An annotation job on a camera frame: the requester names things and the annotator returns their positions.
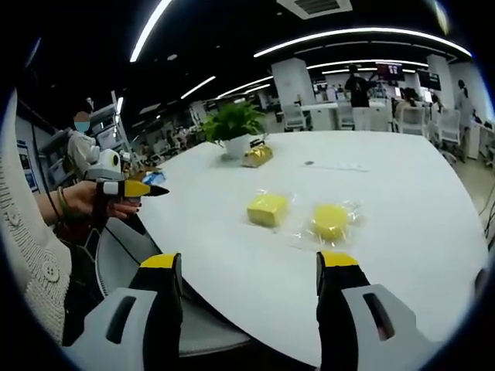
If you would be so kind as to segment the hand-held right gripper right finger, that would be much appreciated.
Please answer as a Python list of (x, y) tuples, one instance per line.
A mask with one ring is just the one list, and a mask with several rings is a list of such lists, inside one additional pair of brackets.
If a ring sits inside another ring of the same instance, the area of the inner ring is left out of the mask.
[(371, 284), (348, 254), (318, 252), (316, 293), (322, 370), (420, 370), (441, 346), (419, 331), (406, 304)]

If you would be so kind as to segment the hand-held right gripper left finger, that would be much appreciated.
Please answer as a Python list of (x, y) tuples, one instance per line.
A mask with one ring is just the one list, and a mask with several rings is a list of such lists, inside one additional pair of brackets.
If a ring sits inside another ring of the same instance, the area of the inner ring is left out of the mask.
[(127, 288), (117, 288), (84, 319), (66, 357), (78, 370), (173, 370), (183, 322), (181, 255), (144, 260)]

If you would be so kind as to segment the person's left hand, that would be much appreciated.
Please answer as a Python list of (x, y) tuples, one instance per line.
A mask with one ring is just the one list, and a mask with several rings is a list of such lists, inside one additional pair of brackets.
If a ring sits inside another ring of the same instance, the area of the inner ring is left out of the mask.
[[(97, 183), (90, 181), (78, 182), (63, 189), (63, 195), (71, 211), (90, 215), (93, 212), (97, 197)], [(106, 205), (106, 216), (127, 219), (138, 213), (142, 204), (130, 199), (111, 199)]]

